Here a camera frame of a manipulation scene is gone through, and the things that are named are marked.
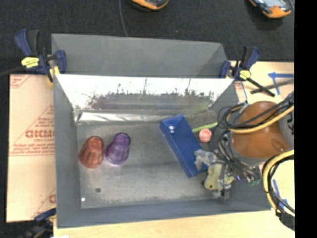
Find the gray box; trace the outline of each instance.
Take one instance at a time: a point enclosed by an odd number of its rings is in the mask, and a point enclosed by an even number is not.
[[[85,74],[88,82],[88,75],[216,77],[222,58],[225,59],[222,45],[214,43],[60,34],[52,35],[52,43],[53,50],[63,49],[67,54],[67,74]],[[180,61],[183,62],[181,66],[175,65]],[[202,73],[206,71],[210,72],[209,76]],[[63,75],[54,79],[59,228],[269,209],[260,184],[250,186],[244,181],[235,182],[230,199],[222,201],[213,199],[203,188],[205,174],[188,179],[159,129],[159,119],[129,123],[78,120],[78,111],[83,109],[74,105],[67,84],[61,84],[62,79]],[[211,111],[213,107],[217,111],[228,102],[234,104],[236,101],[230,84],[211,106]],[[213,118],[211,122],[216,121],[216,116]],[[134,145],[131,143],[131,153],[125,164],[114,168],[103,161],[93,171],[87,171],[80,164],[78,153],[89,136],[102,135],[107,143],[115,132],[122,130],[134,136]]]

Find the black cable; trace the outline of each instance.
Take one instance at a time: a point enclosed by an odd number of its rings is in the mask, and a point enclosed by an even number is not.
[[[124,24],[123,12],[122,12],[122,2],[121,2],[121,0],[119,0],[119,12],[120,12],[120,20],[121,20],[121,25],[122,25],[124,34],[125,34],[126,37],[129,37],[129,36],[128,36],[128,33],[127,33],[127,30],[126,30],[126,28],[125,28],[125,24]]]
[[[276,156],[273,156],[271,157],[270,159],[268,159],[264,166],[263,166],[263,169],[267,166],[267,164],[270,162],[271,159],[273,159],[274,157]],[[272,183],[271,183],[271,180],[278,168],[278,166],[280,164],[282,164],[283,162],[285,161],[288,161],[288,160],[291,160],[294,158],[294,155],[290,156],[290,157],[287,157],[287,158],[284,158],[278,162],[276,162],[269,170],[269,173],[266,177],[266,180],[267,180],[267,184],[268,184],[268,193],[270,194],[272,200],[274,201],[275,205],[277,206],[277,209],[276,209],[276,213],[280,212],[280,214],[277,214],[277,215],[281,215],[281,214],[287,214],[287,212],[280,206],[280,204],[284,205],[288,210],[290,210],[293,214],[295,214],[295,209],[293,207],[291,207],[288,203],[286,203],[279,195],[277,195],[277,193],[275,192],[273,186],[272,186]]]
[[[224,123],[226,124],[226,128],[253,128],[253,127],[257,127],[261,124],[264,124],[266,121],[268,121],[271,117],[273,117],[277,112],[279,112],[280,110],[283,110],[284,108],[290,108],[291,106],[294,105],[294,94],[291,94],[290,96],[286,97],[283,101],[281,101],[280,103],[272,106],[271,108],[267,109],[266,111],[258,114],[257,116],[247,120],[247,121],[244,121],[240,124],[231,124],[228,120],[228,117],[233,114],[234,112],[240,110],[240,105],[236,105],[236,106],[233,106],[230,110],[228,110],[225,114],[224,114]],[[259,122],[258,124],[249,124],[250,122],[264,116],[265,114],[273,111],[274,112],[269,116],[267,117],[266,119],[264,119],[263,121]]]

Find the sticker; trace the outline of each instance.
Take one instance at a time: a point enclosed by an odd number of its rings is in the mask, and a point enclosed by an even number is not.
[[[240,77],[243,79],[243,80],[246,80],[248,78],[251,77],[251,72],[248,71],[248,70],[242,70],[240,71]]]
[[[39,65],[39,61],[38,58],[27,57],[21,61],[21,64],[27,68],[33,68]]]

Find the clamp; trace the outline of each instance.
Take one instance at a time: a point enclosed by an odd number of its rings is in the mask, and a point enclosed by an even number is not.
[[[17,47],[23,52],[25,58],[21,61],[24,71],[33,74],[47,75],[53,81],[54,73],[66,72],[66,53],[57,50],[52,56],[40,55],[37,51],[37,36],[39,30],[22,29],[14,35]],[[50,61],[55,60],[57,67],[51,68]]]
[[[235,80],[249,81],[253,85],[260,88],[262,91],[274,97],[274,93],[251,79],[250,68],[258,61],[259,57],[260,51],[256,47],[244,46],[241,62],[239,63],[239,61],[237,61],[236,65],[232,67],[230,61],[225,60],[220,68],[219,77],[225,78],[226,76],[230,76],[231,71],[231,76]]]

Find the plastic cup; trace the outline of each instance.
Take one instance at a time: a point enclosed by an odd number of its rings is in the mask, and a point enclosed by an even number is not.
[[[86,168],[98,167],[104,158],[103,149],[104,143],[100,137],[92,136],[88,138],[79,153],[81,164]]]
[[[106,147],[106,159],[114,165],[124,163],[129,156],[130,142],[131,138],[126,133],[121,132],[116,134],[111,143]]]

